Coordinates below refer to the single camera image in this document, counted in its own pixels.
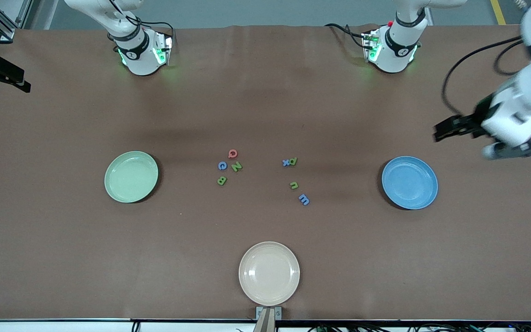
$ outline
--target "brown table surface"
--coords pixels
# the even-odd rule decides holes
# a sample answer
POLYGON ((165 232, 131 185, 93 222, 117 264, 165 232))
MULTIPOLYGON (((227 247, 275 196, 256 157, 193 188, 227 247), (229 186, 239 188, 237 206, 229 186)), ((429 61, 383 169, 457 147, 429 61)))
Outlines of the brown table surface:
MULTIPOLYGON (((415 61, 385 74, 330 28, 182 30, 171 66, 137 77, 105 31, 19 31, 0 47, 32 83, 0 84, 0 319, 251 316, 238 264, 274 240, 301 264, 287 319, 531 320, 531 158, 483 160, 485 138, 432 140, 451 115, 447 70, 517 33, 430 27, 415 61), (243 169, 221 187, 231 148, 243 169), (161 180, 121 204, 103 177, 131 150, 152 154, 161 180), (399 155, 437 173, 429 208, 379 193, 399 155)), ((503 82, 500 50, 453 75, 465 112, 503 82)), ((522 47, 503 63, 525 65, 522 47)))

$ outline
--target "beige plate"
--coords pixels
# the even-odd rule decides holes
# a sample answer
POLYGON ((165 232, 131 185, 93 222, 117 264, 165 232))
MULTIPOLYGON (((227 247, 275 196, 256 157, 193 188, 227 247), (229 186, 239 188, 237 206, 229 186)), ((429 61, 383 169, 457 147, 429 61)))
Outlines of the beige plate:
POLYGON ((245 294, 261 305, 288 300, 299 285, 299 261, 289 248, 277 242, 251 247, 239 265, 239 282, 245 294))

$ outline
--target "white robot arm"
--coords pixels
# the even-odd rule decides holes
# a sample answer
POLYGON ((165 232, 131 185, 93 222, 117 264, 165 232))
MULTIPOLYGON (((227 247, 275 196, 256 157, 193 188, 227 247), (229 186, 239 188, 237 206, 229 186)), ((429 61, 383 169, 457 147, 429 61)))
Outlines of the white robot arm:
POLYGON ((466 0, 393 0, 396 18, 363 37, 364 57, 387 73, 398 73, 413 60, 417 42, 427 27, 425 8, 455 8, 466 0))
POLYGON ((171 36, 143 27, 130 11, 144 0, 65 0, 72 9, 95 19, 112 36, 122 63, 136 75, 149 75, 166 65, 171 36))
MULTIPOLYGON (((531 7, 520 29, 531 57, 531 7)), ((450 117, 435 128, 436 141, 455 135, 489 135, 495 139, 483 149, 489 160, 531 156, 531 62, 479 102, 472 115, 450 117)))

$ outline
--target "plate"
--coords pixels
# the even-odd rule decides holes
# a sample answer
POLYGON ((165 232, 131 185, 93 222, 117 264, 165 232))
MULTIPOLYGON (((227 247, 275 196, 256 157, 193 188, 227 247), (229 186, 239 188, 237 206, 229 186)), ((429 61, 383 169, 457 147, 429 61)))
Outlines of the plate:
POLYGON ((106 171, 106 191, 118 202, 145 198, 157 184, 159 168, 149 154, 130 151, 118 156, 106 171))
POLYGON ((386 164, 382 171, 382 188, 396 205, 419 210, 436 199, 438 179, 423 160, 403 156, 386 164))
POLYGON ((299 261, 289 248, 277 242, 251 247, 239 265, 239 282, 257 304, 279 305, 295 293, 301 278, 299 261))

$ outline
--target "yellow floor stripe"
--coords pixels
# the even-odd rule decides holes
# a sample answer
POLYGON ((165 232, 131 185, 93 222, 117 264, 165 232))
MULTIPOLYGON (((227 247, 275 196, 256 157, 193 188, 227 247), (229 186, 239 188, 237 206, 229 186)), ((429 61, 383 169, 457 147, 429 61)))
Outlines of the yellow floor stripe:
POLYGON ((501 6, 499 6, 498 0, 491 0, 491 6, 495 12, 495 18, 497 19, 498 25, 506 25, 505 17, 503 17, 503 12, 501 11, 501 6))

